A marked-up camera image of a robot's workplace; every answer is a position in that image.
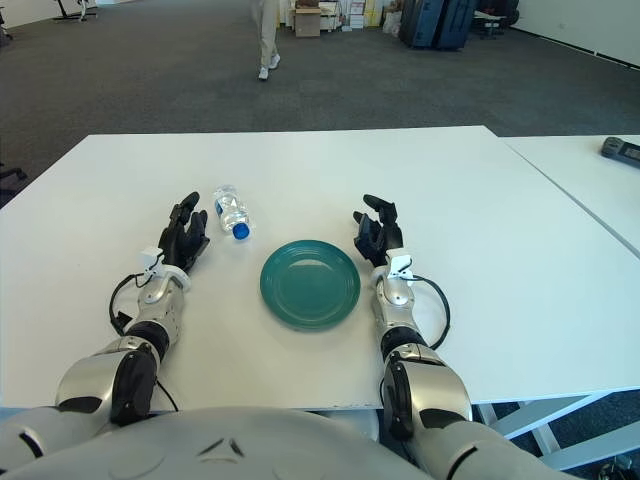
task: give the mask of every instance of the black suitcase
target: black suitcase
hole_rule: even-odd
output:
[[[458,49],[464,47],[473,22],[477,0],[448,0],[436,29],[433,48]]]

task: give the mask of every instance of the teal ceramic plate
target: teal ceramic plate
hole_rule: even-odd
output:
[[[300,330],[337,325],[353,310],[360,276],[339,248],[300,240],[276,250],[262,267],[262,298],[281,320]]]

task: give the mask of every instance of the black cable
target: black cable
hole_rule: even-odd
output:
[[[151,265],[149,267],[149,270],[152,270],[160,261],[160,257],[163,257],[164,253],[160,252],[157,256],[156,256],[156,261],[153,263],[153,265]],[[121,322],[118,322],[118,317],[120,316],[120,314],[116,315],[115,312],[113,311],[113,304],[115,303],[116,300],[116,296],[118,295],[118,292],[120,292],[120,290],[122,290],[122,288],[129,283],[131,280],[135,280],[136,283],[136,287],[138,288],[142,288],[144,287],[147,283],[149,283],[151,281],[151,279],[153,278],[152,275],[149,275],[149,278],[147,278],[147,280],[143,283],[140,284],[138,283],[138,278],[144,276],[144,273],[131,273],[129,275],[127,275],[126,277],[124,277],[124,279],[116,286],[116,288],[113,290],[113,293],[111,294],[111,300],[109,300],[109,319],[111,320],[111,325],[113,326],[113,329],[116,331],[116,333],[118,335],[120,335],[121,337],[124,336],[124,327],[125,325],[121,324]],[[125,316],[125,319],[131,320],[131,317],[129,317],[128,315]]]
[[[118,285],[116,285],[116,288],[113,290],[113,293],[111,294],[111,300],[109,300],[109,319],[111,320],[111,325],[113,326],[114,330],[121,337],[124,335],[124,325],[120,325],[118,323],[116,314],[113,311],[113,304],[116,301],[116,296],[118,295],[118,292],[120,292],[120,290],[122,290],[122,288],[134,278],[136,279],[136,283],[137,283],[138,277],[142,275],[143,275],[142,273],[131,273],[127,275]]]
[[[382,383],[384,382],[384,377],[380,380],[380,386],[378,387],[378,395],[380,395],[380,403],[384,407],[384,399],[382,398]]]
[[[151,267],[149,267],[149,270],[152,270],[158,264],[158,262],[160,261],[160,257],[162,257],[162,256],[164,256],[164,254],[160,253],[156,257],[155,263],[153,265],[151,265]],[[140,278],[140,277],[142,277],[144,275],[145,275],[144,273],[131,273],[131,274],[127,275],[126,277],[124,277],[122,279],[122,281],[120,283],[118,283],[118,285],[116,285],[116,288],[113,290],[113,293],[111,294],[111,300],[109,300],[109,318],[111,320],[111,325],[113,326],[113,329],[121,337],[124,336],[124,327],[125,327],[126,323],[121,324],[120,322],[118,322],[118,317],[121,315],[121,313],[119,313],[116,316],[115,312],[113,311],[113,304],[115,303],[116,296],[118,295],[118,292],[120,292],[120,290],[122,290],[122,288],[124,288],[124,286],[127,283],[129,283],[131,280],[135,280],[136,287],[142,288],[147,283],[149,283],[151,281],[151,279],[153,278],[152,275],[149,275],[149,278],[143,284],[139,284],[138,283],[138,278]],[[128,319],[128,320],[131,320],[131,317],[129,317],[128,315],[125,315],[125,318]],[[176,404],[176,402],[173,400],[173,397],[167,391],[167,389],[164,388],[164,385],[162,385],[162,383],[160,383],[160,380],[158,380],[157,378],[156,378],[156,384],[158,385],[160,390],[162,390],[164,392],[164,394],[167,396],[167,398],[171,402],[171,405],[173,405],[173,409],[176,412],[179,412],[180,410],[178,409],[178,405]]]
[[[416,462],[416,459],[413,458],[413,455],[411,455],[409,453],[409,450],[407,449],[407,444],[405,442],[400,442],[400,446],[402,446],[402,451],[404,452],[405,456],[407,457],[407,461],[409,463],[411,463],[414,466],[418,466],[418,462]]]
[[[429,348],[431,348],[432,350],[435,350],[440,345],[442,345],[442,343],[444,342],[444,339],[447,338],[447,334],[449,333],[449,328],[451,328],[451,309],[449,308],[449,301],[447,300],[447,296],[444,294],[444,292],[436,282],[434,282],[433,280],[429,280],[428,278],[421,277],[420,275],[414,275],[413,278],[405,278],[404,280],[414,281],[414,282],[425,282],[436,291],[436,293],[440,297],[440,300],[442,300],[446,322],[444,325],[444,329],[440,334],[440,338],[438,338],[438,340],[436,340],[436,342],[433,345],[429,346]]]
[[[156,379],[156,384],[158,385],[158,387],[160,388],[160,390],[162,390],[164,392],[164,394],[167,396],[167,398],[169,399],[169,401],[171,402],[171,405],[173,405],[173,409],[176,412],[179,412],[180,410],[178,410],[178,405],[176,405],[176,402],[173,400],[173,397],[171,396],[171,394],[167,391],[166,388],[164,388],[164,385],[162,385],[160,383],[160,380]]]

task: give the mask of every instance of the water bottle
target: water bottle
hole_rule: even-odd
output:
[[[225,232],[233,233],[238,240],[249,236],[249,212],[238,198],[233,185],[222,185],[213,194],[220,226]]]

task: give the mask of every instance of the white wall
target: white wall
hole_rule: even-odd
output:
[[[640,65],[640,0],[520,0],[514,26]]]
[[[0,0],[0,5],[5,7],[2,16],[6,28],[60,16],[60,7],[54,0]],[[67,13],[80,11],[76,0],[62,0],[62,5]],[[89,6],[95,7],[95,0],[89,0]]]

